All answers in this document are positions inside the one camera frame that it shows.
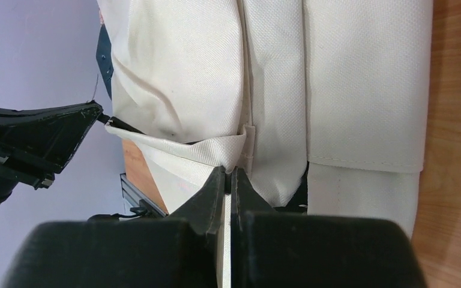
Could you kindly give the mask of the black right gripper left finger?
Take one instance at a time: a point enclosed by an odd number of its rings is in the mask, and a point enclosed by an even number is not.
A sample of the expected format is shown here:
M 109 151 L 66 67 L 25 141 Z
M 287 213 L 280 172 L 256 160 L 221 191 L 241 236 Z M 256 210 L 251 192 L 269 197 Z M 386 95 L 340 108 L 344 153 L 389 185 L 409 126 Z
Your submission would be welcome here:
M 225 170 L 164 218 L 37 226 L 3 287 L 223 287 Z

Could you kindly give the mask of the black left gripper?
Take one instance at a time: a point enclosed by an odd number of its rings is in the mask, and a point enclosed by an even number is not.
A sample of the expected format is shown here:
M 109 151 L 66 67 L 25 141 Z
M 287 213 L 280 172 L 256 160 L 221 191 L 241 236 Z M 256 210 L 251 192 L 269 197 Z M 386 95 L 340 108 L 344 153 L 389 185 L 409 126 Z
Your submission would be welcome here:
M 17 182 L 50 187 L 102 113 L 95 101 L 36 110 L 0 108 L 0 204 Z

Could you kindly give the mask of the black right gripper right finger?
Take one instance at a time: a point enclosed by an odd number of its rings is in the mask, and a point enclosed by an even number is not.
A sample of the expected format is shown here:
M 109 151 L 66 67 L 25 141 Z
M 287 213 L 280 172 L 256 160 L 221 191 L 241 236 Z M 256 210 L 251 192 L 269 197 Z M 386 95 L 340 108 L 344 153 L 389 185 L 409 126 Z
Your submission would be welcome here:
M 394 222 L 278 212 L 230 175 L 232 287 L 426 287 Z

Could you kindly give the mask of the beige canvas backpack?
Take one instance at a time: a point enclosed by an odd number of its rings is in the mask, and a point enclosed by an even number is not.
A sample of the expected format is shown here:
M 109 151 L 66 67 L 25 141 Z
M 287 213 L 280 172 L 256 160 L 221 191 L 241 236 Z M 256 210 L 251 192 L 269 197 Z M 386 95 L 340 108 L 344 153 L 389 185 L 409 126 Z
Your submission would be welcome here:
M 167 212 L 215 167 L 271 206 L 412 235 L 424 162 L 432 1 L 99 1 L 107 127 L 143 153 Z

